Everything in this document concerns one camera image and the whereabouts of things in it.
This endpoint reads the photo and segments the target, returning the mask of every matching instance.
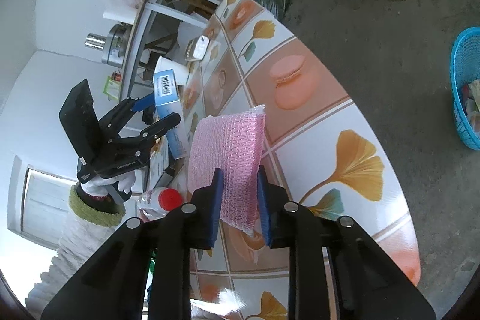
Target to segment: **white glove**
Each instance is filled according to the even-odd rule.
[[[129,171],[109,179],[96,176],[84,185],[82,184],[82,189],[91,196],[105,197],[109,193],[106,185],[112,185],[115,182],[118,182],[118,191],[123,191],[126,194],[130,193],[131,187],[135,184],[135,171]]]

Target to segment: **bottle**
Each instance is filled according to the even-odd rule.
[[[183,204],[182,195],[173,188],[156,187],[146,191],[137,201],[140,214],[148,221],[165,217],[169,211]]]

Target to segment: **blue plastic basket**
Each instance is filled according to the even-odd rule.
[[[480,139],[463,111],[460,89],[465,83],[480,79],[480,28],[468,28],[459,34],[450,58],[450,83],[453,95],[453,116],[457,133],[472,150],[480,150]]]

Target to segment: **patterned tabletop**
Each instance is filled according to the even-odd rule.
[[[269,181],[318,216],[352,216],[417,284],[417,239],[400,184],[366,119],[328,69],[252,0],[223,0],[204,34],[210,45],[184,92],[189,140],[208,115],[265,104],[261,163]],[[173,186],[186,188],[184,178]],[[228,319],[286,318],[288,276],[288,250],[265,246],[259,220],[253,237],[222,222],[215,247],[191,255],[191,297],[217,304],[212,308]],[[329,284],[332,291],[331,277]]]

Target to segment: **green fuzzy cuff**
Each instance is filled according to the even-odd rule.
[[[98,211],[88,206],[80,199],[80,197],[78,197],[78,194],[75,191],[75,186],[76,185],[73,185],[70,189],[68,204],[78,217],[97,226],[113,227],[120,224],[125,215],[125,206],[121,205],[121,211],[117,214]]]

